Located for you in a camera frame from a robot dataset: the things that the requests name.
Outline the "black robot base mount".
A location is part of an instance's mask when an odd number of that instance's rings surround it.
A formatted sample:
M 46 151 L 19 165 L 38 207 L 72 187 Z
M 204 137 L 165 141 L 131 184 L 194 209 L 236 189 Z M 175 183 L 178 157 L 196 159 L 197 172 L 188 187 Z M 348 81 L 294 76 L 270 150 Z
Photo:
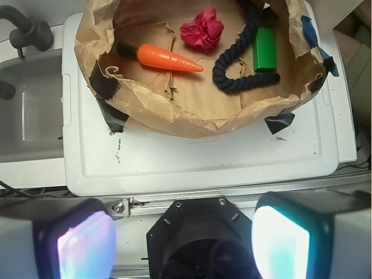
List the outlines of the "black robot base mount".
M 172 206 L 146 234 L 151 278 L 260 278 L 252 220 L 224 201 Z

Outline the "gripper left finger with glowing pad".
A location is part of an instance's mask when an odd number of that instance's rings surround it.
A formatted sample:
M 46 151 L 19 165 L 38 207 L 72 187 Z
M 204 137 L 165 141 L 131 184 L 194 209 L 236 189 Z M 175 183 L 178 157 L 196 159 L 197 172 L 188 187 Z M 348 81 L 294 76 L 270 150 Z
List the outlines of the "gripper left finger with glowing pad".
M 115 255 L 99 199 L 1 199 L 1 278 L 109 278 Z

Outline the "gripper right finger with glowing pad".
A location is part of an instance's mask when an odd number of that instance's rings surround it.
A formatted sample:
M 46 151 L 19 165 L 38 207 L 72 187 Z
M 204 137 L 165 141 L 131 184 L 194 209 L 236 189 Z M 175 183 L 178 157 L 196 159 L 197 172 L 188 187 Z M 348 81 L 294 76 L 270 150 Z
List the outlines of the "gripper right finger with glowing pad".
M 371 278 L 371 193 L 267 192 L 252 249 L 263 278 Z

